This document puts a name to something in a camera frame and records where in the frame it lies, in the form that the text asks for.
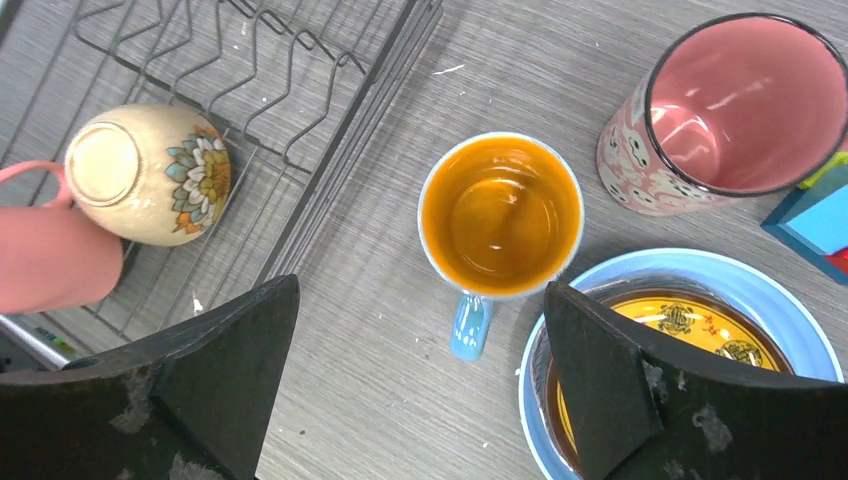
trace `white mug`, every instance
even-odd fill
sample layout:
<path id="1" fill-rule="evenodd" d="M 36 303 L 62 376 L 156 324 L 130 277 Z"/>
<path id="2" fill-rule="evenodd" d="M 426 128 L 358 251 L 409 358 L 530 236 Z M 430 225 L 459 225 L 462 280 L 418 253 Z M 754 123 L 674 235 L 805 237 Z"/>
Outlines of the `white mug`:
<path id="1" fill-rule="evenodd" d="M 478 135 L 436 163 L 418 200 L 418 234 L 436 272 L 462 292 L 455 356 L 480 357 L 494 301 L 538 292 L 568 267 L 584 219 L 574 172 L 534 138 Z"/>

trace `dish rack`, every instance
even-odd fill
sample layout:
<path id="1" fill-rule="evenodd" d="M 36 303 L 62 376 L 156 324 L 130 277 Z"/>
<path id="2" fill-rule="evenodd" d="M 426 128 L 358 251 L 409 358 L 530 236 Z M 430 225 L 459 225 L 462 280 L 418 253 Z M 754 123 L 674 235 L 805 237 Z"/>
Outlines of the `dish rack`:
<path id="1" fill-rule="evenodd" d="M 209 119 L 234 169 L 203 237 L 130 244 L 105 300 L 0 315 L 0 332 L 61 368 L 296 272 L 441 13 L 441 0 L 0 0 L 0 168 L 61 162 L 111 107 L 167 103 Z M 0 206 L 43 203 L 52 183 L 6 182 Z"/>

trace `blue plate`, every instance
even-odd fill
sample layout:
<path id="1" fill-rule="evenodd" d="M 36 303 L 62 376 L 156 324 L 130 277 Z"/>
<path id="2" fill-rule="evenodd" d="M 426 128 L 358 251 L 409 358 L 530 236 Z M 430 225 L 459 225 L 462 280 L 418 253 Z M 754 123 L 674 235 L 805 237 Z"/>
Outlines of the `blue plate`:
<path id="1" fill-rule="evenodd" d="M 647 274 L 671 274 L 704 285 L 756 322 L 786 356 L 796 375 L 843 382 L 842 368 L 830 342 L 810 312 L 780 284 L 744 263 L 701 250 L 657 248 L 628 253 L 607 260 L 577 277 L 578 290 Z M 530 334 L 518 381 L 521 424 L 530 451 L 549 480 L 578 480 L 548 436 L 530 382 L 528 365 L 545 316 Z"/>

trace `black rim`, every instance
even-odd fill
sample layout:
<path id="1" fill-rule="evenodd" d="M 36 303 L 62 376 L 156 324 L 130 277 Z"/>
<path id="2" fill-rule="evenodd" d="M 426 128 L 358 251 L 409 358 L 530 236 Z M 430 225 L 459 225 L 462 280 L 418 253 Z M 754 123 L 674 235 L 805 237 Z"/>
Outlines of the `black rim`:
<path id="1" fill-rule="evenodd" d="M 800 28 L 801 30 L 804 30 L 805 32 L 807 32 L 810 35 L 812 35 L 813 37 L 815 37 L 816 40 L 821 42 L 825 46 L 825 48 L 827 48 L 827 50 L 830 52 L 830 54 L 833 55 L 834 60 L 836 60 L 836 62 L 839 64 L 839 68 L 842 69 L 842 78 L 845 82 L 846 97 L 848 97 L 848 67 L 846 67 L 846 65 L 845 65 L 845 59 L 842 58 L 842 55 L 839 54 L 839 51 L 836 50 L 836 47 L 834 47 L 833 44 L 830 43 L 830 41 L 828 41 L 821 33 L 819 33 L 813 27 L 811 27 L 811 26 L 809 26 L 809 25 L 807 25 L 803 22 L 799 22 L 798 20 L 795 20 L 795 19 L 792 19 L 792 18 L 789 18 L 789 17 L 785 17 L 783 15 L 772 14 L 772 13 L 758 13 L 758 12 L 734 13 L 732 15 L 725 15 L 723 17 L 714 18 L 714 19 L 712 19 L 712 20 L 710 20 L 706 23 L 702 23 L 701 25 L 698 25 L 697 27 L 693 28 L 692 30 L 686 32 L 686 34 L 684 34 L 682 37 L 678 38 L 662 54 L 659 61 L 654 66 L 654 69 L 651 71 L 651 76 L 648 78 L 648 85 L 647 85 L 647 88 L 645 89 L 645 105 L 644 105 L 644 108 L 645 108 L 645 130 L 648 133 L 648 141 L 651 142 L 651 146 L 654 148 L 654 151 L 657 152 L 657 155 L 660 157 L 660 160 L 662 160 L 663 164 L 665 164 L 665 166 L 668 167 L 669 170 L 674 172 L 675 175 L 677 175 L 682 180 L 684 180 L 686 183 L 696 187 L 699 190 L 702 190 L 702 191 L 707 192 L 707 193 L 721 195 L 721 196 L 724 196 L 724 197 L 735 197 L 735 198 L 757 197 L 757 196 L 766 195 L 766 194 L 769 194 L 769 193 L 773 193 L 773 192 L 783 190 L 784 188 L 786 188 L 786 186 L 777 187 L 777 188 L 773 188 L 773 189 L 770 189 L 770 190 L 761 190 L 761 191 L 755 191 L 755 192 L 741 193 L 741 192 L 737 192 L 737 191 L 733 191 L 733 190 L 725 190 L 725 189 L 722 189 L 722 188 L 717 188 L 717 187 L 714 187 L 714 186 L 711 186 L 711 185 L 707 185 L 707 184 L 700 182 L 700 181 L 692 178 L 691 176 L 687 175 L 686 172 L 681 170 L 677 165 L 674 164 L 674 162 L 671 161 L 670 158 L 668 158 L 668 155 L 666 155 L 665 151 L 660 146 L 659 140 L 657 140 L 657 135 L 656 135 L 656 133 L 654 133 L 653 123 L 650 120 L 651 97 L 653 96 L 654 83 L 656 82 L 657 76 L 659 76 L 660 71 L 662 71 L 662 68 L 665 66 L 665 63 L 668 61 L 668 59 L 671 57 L 671 55 L 677 50 L 677 47 L 679 47 L 681 44 L 683 44 L 683 42 L 685 42 L 689 38 L 693 37 L 695 34 L 701 32 L 702 30 L 705 30 L 709 27 L 712 27 L 713 25 L 718 25 L 720 23 L 731 22 L 731 21 L 734 21 L 734 20 L 739 20 L 739 19 L 743 19 L 743 18 L 751 18 L 751 17 L 769 18 L 769 19 L 772 19 L 772 20 L 777 20 L 777 21 L 780 21 L 780 22 L 788 23 L 792 26 Z M 789 185 L 796 185 L 796 184 L 802 182 L 805 178 L 809 177 L 810 175 L 812 175 L 813 173 L 818 171 L 821 167 L 823 167 L 831 159 L 831 157 L 833 157 L 833 155 L 839 150 L 839 146 L 842 144 L 846 135 L 848 135 L 848 110 L 846 110 L 845 116 L 844 116 L 844 119 L 843 119 L 843 122 L 842 122 L 841 135 L 836 140 L 836 143 L 833 145 L 833 147 L 829 150 L 829 153 L 818 164 L 816 164 L 815 167 L 813 167 L 808 172 L 805 172 L 803 175 L 801 175 L 798 178 L 796 178 L 795 180 L 793 180 Z"/>

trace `mug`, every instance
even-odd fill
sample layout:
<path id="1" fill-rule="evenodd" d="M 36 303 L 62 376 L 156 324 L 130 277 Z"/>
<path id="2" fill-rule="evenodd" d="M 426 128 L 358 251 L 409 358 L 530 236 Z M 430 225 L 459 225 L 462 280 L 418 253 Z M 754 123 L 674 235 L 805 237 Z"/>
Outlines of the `mug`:
<path id="1" fill-rule="evenodd" d="M 540 291 L 565 270 L 583 224 L 574 172 L 539 140 L 487 133 L 436 163 L 418 200 L 418 234 L 436 272 L 462 292 L 455 356 L 480 357 L 495 300 Z"/>
<path id="2" fill-rule="evenodd" d="M 118 283 L 121 239 L 72 209 L 62 166 L 22 162 L 0 170 L 0 183 L 44 169 L 59 180 L 41 207 L 0 207 L 0 313 L 35 313 L 102 300 Z"/>
<path id="3" fill-rule="evenodd" d="M 845 62 L 811 27 L 742 13 L 677 40 L 601 133 L 612 197 L 675 215 L 795 185 L 848 131 Z"/>
<path id="4" fill-rule="evenodd" d="M 71 140 L 65 173 L 80 208 L 136 242 L 190 242 L 221 216 L 230 194 L 224 140 L 205 118 L 170 105 L 124 105 Z"/>

